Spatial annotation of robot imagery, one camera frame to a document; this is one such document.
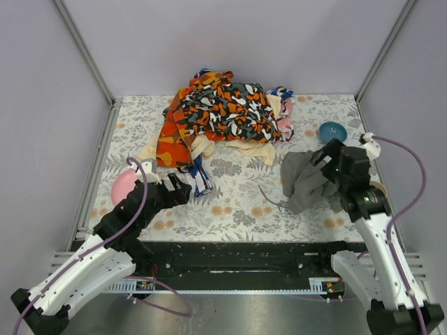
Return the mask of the black orange white patterned cloth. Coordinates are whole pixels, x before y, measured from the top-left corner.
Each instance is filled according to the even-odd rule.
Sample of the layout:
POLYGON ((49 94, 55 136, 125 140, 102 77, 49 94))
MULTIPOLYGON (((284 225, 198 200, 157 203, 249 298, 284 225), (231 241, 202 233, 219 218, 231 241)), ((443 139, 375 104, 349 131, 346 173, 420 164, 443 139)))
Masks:
POLYGON ((207 85, 182 99, 190 133, 216 140, 268 143, 280 131, 264 89, 257 83, 207 85))

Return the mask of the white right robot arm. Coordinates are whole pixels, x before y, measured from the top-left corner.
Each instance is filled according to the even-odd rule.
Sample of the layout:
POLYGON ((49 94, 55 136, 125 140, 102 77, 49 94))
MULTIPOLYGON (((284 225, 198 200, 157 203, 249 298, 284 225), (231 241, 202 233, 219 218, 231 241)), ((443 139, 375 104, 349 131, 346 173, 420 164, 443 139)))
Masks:
POLYGON ((362 236, 373 270, 349 250, 333 253, 331 267, 365 307, 372 334, 430 334, 444 320, 444 312, 417 283, 399 244, 389 202, 370 184, 371 162, 381 147, 371 133, 361 142, 350 147, 333 139, 311 159, 313 165, 325 163, 321 172, 337 187, 342 209, 362 236))

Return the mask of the grey cloth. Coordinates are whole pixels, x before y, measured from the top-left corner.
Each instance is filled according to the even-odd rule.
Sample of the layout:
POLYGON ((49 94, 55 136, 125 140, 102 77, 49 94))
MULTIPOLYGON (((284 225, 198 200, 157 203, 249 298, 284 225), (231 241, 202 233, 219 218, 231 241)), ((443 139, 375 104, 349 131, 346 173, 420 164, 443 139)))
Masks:
POLYGON ((319 163, 311 164, 314 152, 288 152, 281 163, 280 177, 286 202, 273 202, 259 186, 263 197, 278 208, 286 208, 293 214, 301 214, 322 200, 327 200, 335 213, 343 211, 336 185, 323 176, 319 163))

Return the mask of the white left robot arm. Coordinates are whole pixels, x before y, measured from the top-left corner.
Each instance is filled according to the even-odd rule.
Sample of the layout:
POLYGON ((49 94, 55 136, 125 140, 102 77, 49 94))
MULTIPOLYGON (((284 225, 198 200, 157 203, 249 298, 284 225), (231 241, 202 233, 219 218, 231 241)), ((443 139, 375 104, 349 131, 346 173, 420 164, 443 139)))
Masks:
POLYGON ((140 233, 162 210, 187 204, 191 186, 174 173, 173 185, 136 181, 132 191, 102 217, 79 249, 42 283, 19 288, 11 301, 33 334, 61 334, 91 299, 127 276, 155 274, 153 253, 140 233))

